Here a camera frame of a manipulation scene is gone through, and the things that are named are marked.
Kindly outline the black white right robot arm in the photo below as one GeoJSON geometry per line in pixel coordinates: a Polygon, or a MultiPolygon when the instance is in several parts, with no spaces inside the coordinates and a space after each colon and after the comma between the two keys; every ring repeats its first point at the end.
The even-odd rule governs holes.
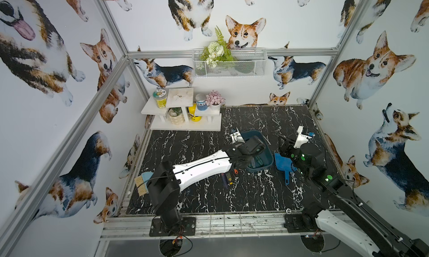
{"type": "Polygon", "coordinates": [[[314,201],[300,216],[287,216],[289,230],[326,231],[363,257],[426,257],[429,246],[421,239],[411,239],[382,219],[357,197],[354,189],[338,174],[327,169],[326,155],[317,145],[304,143],[296,148],[295,141],[279,136],[280,156],[290,161],[311,190],[320,193],[341,210],[354,226],[340,220],[322,203],[314,201]]]}

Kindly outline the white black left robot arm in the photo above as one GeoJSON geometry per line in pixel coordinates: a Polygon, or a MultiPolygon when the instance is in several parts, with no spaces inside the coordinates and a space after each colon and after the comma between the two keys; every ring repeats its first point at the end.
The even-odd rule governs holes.
{"type": "Polygon", "coordinates": [[[229,144],[215,153],[185,164],[172,165],[166,161],[155,169],[150,179],[145,181],[146,189],[154,208],[168,229],[176,229],[182,224],[177,210],[179,194],[189,186],[208,177],[227,173],[232,168],[245,168],[257,155],[263,153],[266,144],[257,136],[244,142],[229,144]]]}

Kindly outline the teal plastic storage box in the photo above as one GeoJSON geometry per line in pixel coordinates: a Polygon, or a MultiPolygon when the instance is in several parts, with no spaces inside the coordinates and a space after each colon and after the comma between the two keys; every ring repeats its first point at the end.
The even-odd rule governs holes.
{"type": "Polygon", "coordinates": [[[274,155],[269,147],[269,142],[263,134],[257,130],[247,130],[241,133],[242,138],[247,141],[253,136],[257,136],[264,144],[265,149],[257,157],[255,157],[250,164],[245,168],[249,173],[256,173],[269,169],[274,163],[274,155]]]}

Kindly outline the blue plastic dustpan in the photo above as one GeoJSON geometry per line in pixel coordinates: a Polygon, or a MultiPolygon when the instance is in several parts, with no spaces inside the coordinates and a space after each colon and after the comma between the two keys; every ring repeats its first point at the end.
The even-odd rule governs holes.
{"type": "Polygon", "coordinates": [[[279,153],[274,153],[275,166],[278,171],[284,173],[284,183],[286,186],[290,184],[290,175],[297,168],[294,166],[291,159],[281,156],[279,153]]]}

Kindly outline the white flower pot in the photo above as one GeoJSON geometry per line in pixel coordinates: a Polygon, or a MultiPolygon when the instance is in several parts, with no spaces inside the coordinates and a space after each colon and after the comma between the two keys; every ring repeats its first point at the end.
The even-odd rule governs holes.
{"type": "Polygon", "coordinates": [[[206,105],[213,111],[220,112],[221,106],[225,103],[225,98],[215,90],[206,96],[206,105]]]}

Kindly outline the blue cylindrical can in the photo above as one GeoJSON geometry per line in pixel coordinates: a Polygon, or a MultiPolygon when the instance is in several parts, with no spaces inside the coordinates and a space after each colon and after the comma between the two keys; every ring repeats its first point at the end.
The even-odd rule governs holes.
{"type": "Polygon", "coordinates": [[[197,94],[196,95],[196,107],[198,111],[207,110],[207,96],[205,94],[197,94]]]}

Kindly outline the yellow fertilizer bottle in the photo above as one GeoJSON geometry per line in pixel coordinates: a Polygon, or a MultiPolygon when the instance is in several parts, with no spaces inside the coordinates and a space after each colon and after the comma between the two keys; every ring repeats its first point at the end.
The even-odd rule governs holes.
{"type": "Polygon", "coordinates": [[[188,107],[189,117],[193,122],[198,122],[202,119],[201,116],[196,116],[197,104],[194,103],[193,106],[188,107]]]}

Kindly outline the white wooden tiered shelf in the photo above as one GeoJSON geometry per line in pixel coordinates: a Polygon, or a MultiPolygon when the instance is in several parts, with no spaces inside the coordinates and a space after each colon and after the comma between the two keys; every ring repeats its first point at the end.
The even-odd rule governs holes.
{"type": "Polygon", "coordinates": [[[147,116],[150,130],[206,131],[221,130],[220,110],[195,107],[194,89],[171,88],[156,90],[141,113],[147,116]]]}

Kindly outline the cream bubble plant pot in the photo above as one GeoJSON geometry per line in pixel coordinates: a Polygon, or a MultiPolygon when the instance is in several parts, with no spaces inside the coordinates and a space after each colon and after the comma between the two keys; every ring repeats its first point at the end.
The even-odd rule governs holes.
{"type": "Polygon", "coordinates": [[[183,111],[180,107],[173,107],[168,110],[169,120],[173,125],[182,125],[185,122],[183,111]]]}

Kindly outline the green white artificial flowers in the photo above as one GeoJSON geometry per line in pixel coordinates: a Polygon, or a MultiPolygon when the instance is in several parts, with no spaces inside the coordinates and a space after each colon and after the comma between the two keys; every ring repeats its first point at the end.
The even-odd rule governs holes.
{"type": "Polygon", "coordinates": [[[228,49],[222,31],[218,26],[215,27],[215,34],[217,39],[203,48],[200,60],[210,68],[221,67],[225,63],[235,62],[236,58],[228,49]]]}

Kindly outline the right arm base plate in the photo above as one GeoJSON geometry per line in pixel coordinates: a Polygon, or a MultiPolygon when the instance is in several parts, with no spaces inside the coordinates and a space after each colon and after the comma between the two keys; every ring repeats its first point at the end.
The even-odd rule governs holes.
{"type": "Polygon", "coordinates": [[[316,232],[317,230],[324,231],[316,225],[314,217],[307,214],[290,214],[284,215],[284,227],[288,232],[316,232]]]}

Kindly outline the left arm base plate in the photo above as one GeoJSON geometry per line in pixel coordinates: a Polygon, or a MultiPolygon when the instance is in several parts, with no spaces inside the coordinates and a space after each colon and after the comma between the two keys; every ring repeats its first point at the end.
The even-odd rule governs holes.
{"type": "Polygon", "coordinates": [[[168,227],[161,218],[154,218],[151,221],[149,231],[150,237],[168,237],[168,236],[194,236],[196,233],[196,218],[184,217],[183,220],[168,227]]]}

